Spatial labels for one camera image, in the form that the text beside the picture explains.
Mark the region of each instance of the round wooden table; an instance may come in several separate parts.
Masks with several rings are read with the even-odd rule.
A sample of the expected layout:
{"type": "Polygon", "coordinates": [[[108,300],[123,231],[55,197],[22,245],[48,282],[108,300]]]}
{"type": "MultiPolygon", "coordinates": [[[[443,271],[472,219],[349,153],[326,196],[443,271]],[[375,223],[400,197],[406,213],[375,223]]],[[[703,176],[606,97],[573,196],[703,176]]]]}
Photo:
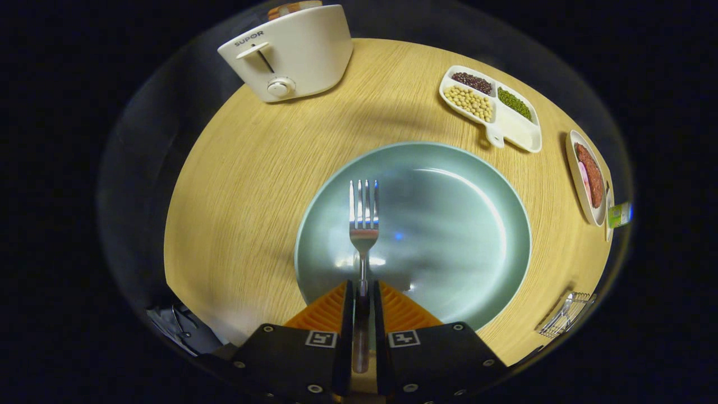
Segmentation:
{"type": "MultiPolygon", "coordinates": [[[[167,284],[235,345],[260,323],[306,307],[294,276],[294,243],[309,202],[344,164],[386,144],[430,141],[489,162],[521,197],[532,232],[526,279],[505,310],[477,333],[511,365],[551,340],[536,326],[567,289],[592,293],[610,242],[584,218],[565,151],[578,125],[550,100],[489,65],[434,47],[355,39],[331,90],[277,104],[242,86],[187,157],[172,194],[164,240],[167,284]],[[536,154],[491,146],[485,128],[453,112],[438,86],[451,65],[478,70],[525,96],[541,121],[536,154]]],[[[605,180],[610,171],[597,150],[605,180]]],[[[368,372],[354,382],[372,391],[368,372]]]]}

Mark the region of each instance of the supor logo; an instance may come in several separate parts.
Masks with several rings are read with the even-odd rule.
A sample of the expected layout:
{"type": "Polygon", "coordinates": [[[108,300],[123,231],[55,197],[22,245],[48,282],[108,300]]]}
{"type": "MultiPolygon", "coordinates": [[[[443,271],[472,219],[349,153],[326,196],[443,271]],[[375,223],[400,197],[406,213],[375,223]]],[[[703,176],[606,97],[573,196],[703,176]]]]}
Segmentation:
{"type": "Polygon", "coordinates": [[[239,40],[237,42],[234,42],[234,46],[242,45],[244,42],[247,42],[249,40],[253,40],[254,38],[257,38],[261,35],[264,35],[264,31],[257,31],[253,33],[252,35],[249,35],[248,37],[245,37],[243,40],[239,40]]]}

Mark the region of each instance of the toaster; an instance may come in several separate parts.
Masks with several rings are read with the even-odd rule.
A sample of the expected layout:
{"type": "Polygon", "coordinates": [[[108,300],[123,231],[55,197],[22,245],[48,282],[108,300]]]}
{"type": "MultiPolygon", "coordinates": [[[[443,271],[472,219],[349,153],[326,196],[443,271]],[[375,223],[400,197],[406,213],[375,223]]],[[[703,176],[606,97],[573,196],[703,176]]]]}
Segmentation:
{"type": "Polygon", "coordinates": [[[354,45],[340,5],[273,19],[217,51],[249,88],[271,103],[311,96],[341,80],[354,45]]]}

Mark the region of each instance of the oval plate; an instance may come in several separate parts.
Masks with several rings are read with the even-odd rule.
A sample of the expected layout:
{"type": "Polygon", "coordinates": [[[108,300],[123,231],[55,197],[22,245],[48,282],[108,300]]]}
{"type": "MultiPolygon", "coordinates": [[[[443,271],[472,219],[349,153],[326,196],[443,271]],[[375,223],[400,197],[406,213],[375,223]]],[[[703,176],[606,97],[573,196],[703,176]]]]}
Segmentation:
{"type": "MultiPolygon", "coordinates": [[[[359,179],[376,179],[381,190],[370,283],[381,279],[441,321],[466,321],[474,330],[508,305],[531,256],[526,210],[494,167],[431,142],[376,149],[322,186],[304,215],[294,251],[307,304],[344,280],[358,280],[348,185],[359,179]]],[[[373,320],[370,324],[373,338],[373,320]]]]}
{"type": "Polygon", "coordinates": [[[572,130],[571,133],[566,137],[566,154],[569,158],[569,167],[571,169],[571,175],[574,179],[574,187],[576,188],[576,194],[578,195],[579,201],[581,202],[581,209],[584,212],[586,220],[588,220],[588,222],[593,224],[594,226],[603,226],[603,222],[606,220],[607,206],[605,185],[606,177],[603,176],[603,170],[601,170],[601,166],[598,164],[596,154],[593,153],[593,149],[588,144],[588,142],[586,142],[586,139],[584,139],[584,137],[581,136],[581,134],[579,132],[576,132],[575,130],[572,130]],[[576,143],[579,143],[583,147],[586,147],[588,153],[591,155],[591,158],[593,159],[593,161],[596,162],[596,166],[598,167],[599,173],[601,173],[603,194],[601,197],[601,204],[597,208],[591,206],[591,203],[588,200],[589,197],[583,183],[581,171],[579,169],[579,158],[576,155],[576,143]]]}

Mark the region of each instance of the white plate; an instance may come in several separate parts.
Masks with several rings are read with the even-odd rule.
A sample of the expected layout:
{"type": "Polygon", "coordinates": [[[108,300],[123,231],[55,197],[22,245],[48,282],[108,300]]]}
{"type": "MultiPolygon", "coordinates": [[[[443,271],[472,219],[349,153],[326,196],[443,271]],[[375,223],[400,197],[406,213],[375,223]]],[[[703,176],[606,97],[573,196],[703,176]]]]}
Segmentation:
{"type": "Polygon", "coordinates": [[[602,226],[603,222],[606,220],[606,179],[603,176],[603,170],[601,170],[601,166],[598,164],[596,154],[593,153],[593,149],[591,148],[591,146],[589,146],[588,142],[586,142],[586,139],[584,139],[584,137],[581,136],[579,132],[576,132],[574,130],[572,130],[571,133],[566,136],[566,154],[569,158],[569,167],[571,168],[571,174],[574,178],[576,194],[578,194],[579,201],[581,201],[581,207],[583,208],[586,220],[596,226],[602,226]],[[601,205],[598,208],[594,208],[593,206],[591,206],[591,202],[589,201],[588,191],[584,186],[583,178],[581,177],[581,171],[579,169],[579,158],[576,155],[576,147],[574,146],[576,143],[581,144],[583,147],[586,147],[586,149],[588,149],[588,153],[591,154],[591,158],[593,159],[593,161],[596,162],[596,166],[598,166],[598,170],[601,173],[601,182],[603,184],[603,198],[601,199],[601,205]]]}
{"type": "Polygon", "coordinates": [[[514,91],[511,87],[500,81],[494,80],[493,78],[479,73],[476,70],[465,68],[464,66],[452,66],[444,74],[441,84],[439,84],[439,95],[449,106],[459,114],[466,116],[474,122],[483,124],[486,127],[486,137],[489,142],[496,147],[504,147],[504,139],[521,147],[522,149],[528,150],[529,152],[536,153],[541,150],[541,125],[539,124],[539,116],[536,114],[536,109],[531,105],[526,98],[524,98],[517,91],[514,91]],[[475,88],[469,87],[463,83],[459,83],[451,78],[455,73],[468,73],[476,77],[483,78],[491,84],[491,93],[484,94],[475,88]],[[461,109],[459,106],[453,104],[444,95],[446,87],[457,86],[465,90],[471,90],[481,96],[489,98],[489,104],[493,112],[493,120],[491,122],[484,121],[478,116],[461,109]],[[516,98],[523,101],[531,112],[531,120],[529,121],[523,115],[506,106],[503,102],[498,99],[498,88],[501,87],[504,90],[509,91],[516,98]]]}

